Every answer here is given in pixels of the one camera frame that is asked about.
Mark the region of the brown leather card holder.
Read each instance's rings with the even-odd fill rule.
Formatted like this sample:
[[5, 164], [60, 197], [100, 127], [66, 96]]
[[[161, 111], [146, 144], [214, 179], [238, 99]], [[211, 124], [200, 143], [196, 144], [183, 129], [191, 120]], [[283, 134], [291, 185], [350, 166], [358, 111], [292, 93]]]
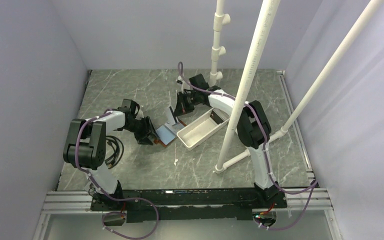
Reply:
[[173, 125], [166, 122], [164, 125], [161, 125], [156, 129], [158, 139], [155, 139], [154, 143], [160, 144], [166, 148], [177, 138], [177, 133], [185, 127], [186, 124], [181, 120]]

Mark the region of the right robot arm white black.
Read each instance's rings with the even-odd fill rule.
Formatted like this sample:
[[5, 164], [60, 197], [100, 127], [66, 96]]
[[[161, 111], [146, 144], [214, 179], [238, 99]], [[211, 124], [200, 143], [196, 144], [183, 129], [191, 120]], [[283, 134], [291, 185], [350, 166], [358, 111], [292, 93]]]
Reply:
[[[186, 81], [190, 89], [177, 92], [175, 117], [194, 111], [197, 105], [218, 109], [229, 116], [233, 115], [235, 97], [220, 87], [209, 86], [202, 74]], [[239, 116], [235, 132], [246, 147], [246, 156], [251, 157], [254, 169], [254, 189], [256, 203], [262, 207], [286, 208], [285, 192], [278, 185], [269, 156], [271, 126], [259, 101], [245, 102]]]

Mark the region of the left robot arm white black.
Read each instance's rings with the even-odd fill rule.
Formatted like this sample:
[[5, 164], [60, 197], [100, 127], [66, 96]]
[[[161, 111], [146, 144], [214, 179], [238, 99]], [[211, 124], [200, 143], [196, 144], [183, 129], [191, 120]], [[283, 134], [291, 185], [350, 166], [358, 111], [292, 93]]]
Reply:
[[101, 115], [73, 119], [62, 153], [66, 163], [86, 175], [111, 210], [123, 205], [124, 196], [120, 181], [105, 163], [106, 136], [123, 130], [133, 133], [139, 145], [152, 146], [160, 139], [151, 118], [143, 115], [140, 105], [132, 99], [123, 99], [120, 107], [109, 108]]

